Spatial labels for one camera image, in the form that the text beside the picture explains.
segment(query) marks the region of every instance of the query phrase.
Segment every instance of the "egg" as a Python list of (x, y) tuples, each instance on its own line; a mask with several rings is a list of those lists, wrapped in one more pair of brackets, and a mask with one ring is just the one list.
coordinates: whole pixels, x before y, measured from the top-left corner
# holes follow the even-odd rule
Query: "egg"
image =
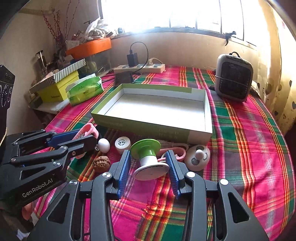
[(98, 141), (98, 147), (102, 153), (107, 153), (110, 150), (110, 143), (107, 139), (102, 138)]

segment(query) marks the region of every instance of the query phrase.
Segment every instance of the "bed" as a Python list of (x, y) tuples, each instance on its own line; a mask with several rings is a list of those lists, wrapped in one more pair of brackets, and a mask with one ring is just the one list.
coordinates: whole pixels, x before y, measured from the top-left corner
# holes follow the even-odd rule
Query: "bed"
[[(114, 90), (112, 77), (103, 83), (104, 93), (80, 105), (70, 105), (60, 112), (46, 128), (58, 133), (94, 123), (91, 111)], [(207, 92), (213, 124), (208, 148), (211, 157), (200, 172), (204, 179), (218, 181), (226, 178), (239, 192), (265, 229), (269, 239), (275, 240), (287, 225), (295, 208), (295, 175), (286, 142), (270, 112), (262, 101), (249, 95), (244, 103), (221, 99), (209, 89), (215, 81), (210, 70), (180, 66), (166, 66), (162, 74), (142, 74), (136, 83), (175, 85), (204, 89)], [(126, 135), (135, 142), (139, 136), (117, 130), (100, 128), (111, 143), (107, 154), (111, 163), (120, 160), (114, 141)], [(96, 173), (92, 161), (98, 153), (88, 153), (70, 165), (67, 178), (80, 182), (92, 180)], [(130, 173), (138, 167), (133, 160)], [(40, 217), (60, 186), (36, 202), (34, 209)], [(186, 201), (176, 200), (168, 175), (152, 181), (137, 181), (131, 176), (120, 201), (111, 201), (114, 234), (122, 241), (181, 240)], [(212, 239), (212, 205), (208, 202), (208, 240)], [(89, 223), (85, 224), (85, 233)]]

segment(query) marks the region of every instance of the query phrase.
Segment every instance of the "white plastic cap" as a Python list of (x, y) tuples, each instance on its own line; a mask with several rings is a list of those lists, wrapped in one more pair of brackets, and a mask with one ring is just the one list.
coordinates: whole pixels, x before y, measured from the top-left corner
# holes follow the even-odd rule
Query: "white plastic cap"
[(128, 137), (119, 137), (115, 141), (115, 147), (119, 154), (123, 154), (124, 150), (129, 150), (131, 147), (131, 141)]

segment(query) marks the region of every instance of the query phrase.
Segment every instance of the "yellow box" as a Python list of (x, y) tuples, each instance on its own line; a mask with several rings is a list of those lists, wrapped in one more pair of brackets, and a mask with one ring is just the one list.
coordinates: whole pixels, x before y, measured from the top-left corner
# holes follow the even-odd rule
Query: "yellow box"
[(37, 93), (43, 102), (56, 102), (67, 99), (66, 87), (79, 80), (78, 71), (69, 74), (58, 83), (48, 86)]

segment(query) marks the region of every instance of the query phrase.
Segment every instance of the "blue gripper pad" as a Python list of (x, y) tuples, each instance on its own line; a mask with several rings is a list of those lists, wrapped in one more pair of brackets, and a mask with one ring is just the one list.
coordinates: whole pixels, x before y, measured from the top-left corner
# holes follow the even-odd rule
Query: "blue gripper pad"
[(71, 141), (79, 130), (67, 131), (52, 136), (51, 140), (47, 142), (48, 146), (56, 148), (60, 143)]
[(124, 161), (124, 163), (122, 164), (122, 168), (121, 168), (121, 173), (118, 179), (118, 192), (117, 195), (119, 198), (122, 197), (124, 190), (126, 188), (126, 183), (128, 180), (128, 173), (129, 173), (129, 169), (131, 167), (131, 154), (130, 151), (125, 150), (122, 158), (119, 162), (118, 168), (120, 168), (121, 166), (121, 162)]
[(185, 188), (185, 178), (184, 174), (179, 166), (175, 154), (172, 150), (169, 150), (165, 153), (165, 162), (169, 165), (169, 177), (170, 183), (173, 189), (174, 195), (178, 198), (180, 197), (181, 189)]

